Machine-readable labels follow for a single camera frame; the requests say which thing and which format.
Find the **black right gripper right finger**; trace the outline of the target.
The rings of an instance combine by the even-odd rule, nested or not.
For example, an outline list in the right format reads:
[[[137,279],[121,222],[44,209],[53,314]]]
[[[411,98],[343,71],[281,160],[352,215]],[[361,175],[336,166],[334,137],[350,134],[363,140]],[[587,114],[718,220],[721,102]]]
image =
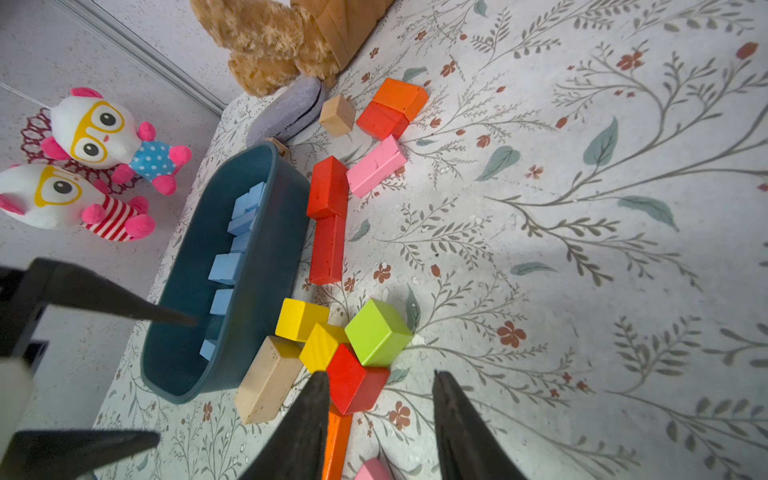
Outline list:
[[[435,372],[432,395],[443,479],[525,479],[450,372]]]

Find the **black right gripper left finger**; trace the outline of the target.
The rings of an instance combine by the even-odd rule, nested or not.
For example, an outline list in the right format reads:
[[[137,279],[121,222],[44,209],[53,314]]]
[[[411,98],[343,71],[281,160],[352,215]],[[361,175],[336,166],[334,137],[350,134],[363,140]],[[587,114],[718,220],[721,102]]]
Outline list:
[[[328,375],[316,372],[240,479],[321,479],[329,407]]]

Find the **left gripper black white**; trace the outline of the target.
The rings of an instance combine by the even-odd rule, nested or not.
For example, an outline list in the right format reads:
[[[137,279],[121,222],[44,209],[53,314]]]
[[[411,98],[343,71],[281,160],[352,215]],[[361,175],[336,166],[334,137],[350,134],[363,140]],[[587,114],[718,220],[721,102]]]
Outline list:
[[[75,264],[38,258],[25,271],[2,267],[1,443],[10,443],[1,461],[3,479],[75,479],[160,442],[159,433],[142,430],[15,433],[34,389],[33,369],[25,355],[40,316],[39,306],[48,305],[136,321],[185,327],[198,324],[197,317],[151,303]]]

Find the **light blue rectangular block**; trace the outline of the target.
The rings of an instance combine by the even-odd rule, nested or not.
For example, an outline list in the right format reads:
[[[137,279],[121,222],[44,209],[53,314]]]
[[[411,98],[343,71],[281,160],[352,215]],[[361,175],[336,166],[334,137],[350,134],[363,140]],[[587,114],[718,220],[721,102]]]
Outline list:
[[[211,315],[226,315],[231,304],[233,289],[218,289],[212,300],[209,313]]]
[[[211,361],[217,346],[217,339],[204,339],[199,349],[199,355],[206,361]]]
[[[244,253],[248,248],[250,237],[250,231],[246,231],[245,233],[235,236],[231,243],[230,252]]]

